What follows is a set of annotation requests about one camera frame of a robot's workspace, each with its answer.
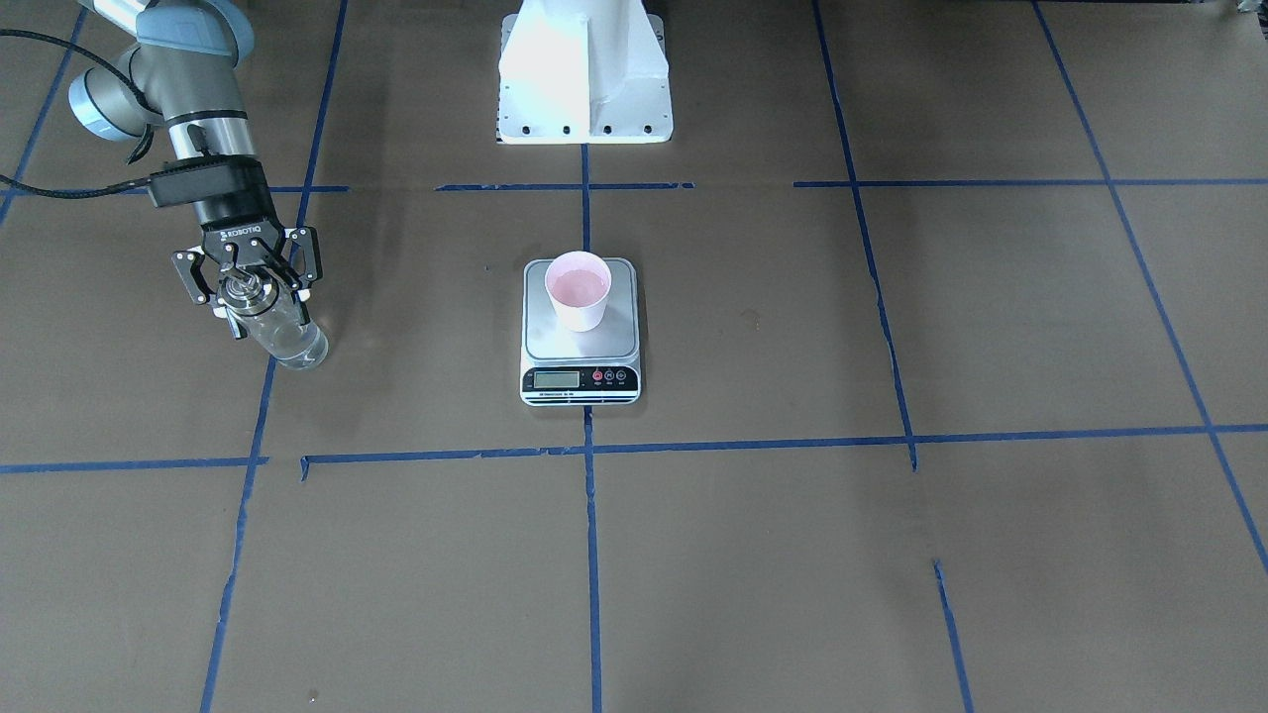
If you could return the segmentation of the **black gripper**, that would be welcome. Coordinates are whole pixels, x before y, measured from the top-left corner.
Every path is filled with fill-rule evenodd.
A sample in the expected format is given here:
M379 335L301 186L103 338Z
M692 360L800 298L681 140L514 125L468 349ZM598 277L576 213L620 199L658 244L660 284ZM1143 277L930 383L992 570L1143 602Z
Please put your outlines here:
M212 258L222 269L268 271L276 278L276 308L299 329L311 324L307 302L323 275L318 233L311 226L284 230L268 194L226 194L194 203L202 227L202 247L172 252L171 263L194 304L208 306L228 324L236 343L249 337L228 307L213 292L203 263Z

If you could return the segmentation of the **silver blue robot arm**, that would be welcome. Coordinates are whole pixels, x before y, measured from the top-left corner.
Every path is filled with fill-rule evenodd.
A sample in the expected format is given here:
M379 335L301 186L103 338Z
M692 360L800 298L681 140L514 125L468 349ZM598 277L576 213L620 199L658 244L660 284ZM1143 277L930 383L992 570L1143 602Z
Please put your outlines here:
M172 162L151 176L155 206L191 206L199 247L176 252L193 302L281 359L316 343L306 302L321 278L314 230L285 230L273 208L235 76L254 28L230 1L90 1L133 43L68 85L91 134L141 148L165 134Z

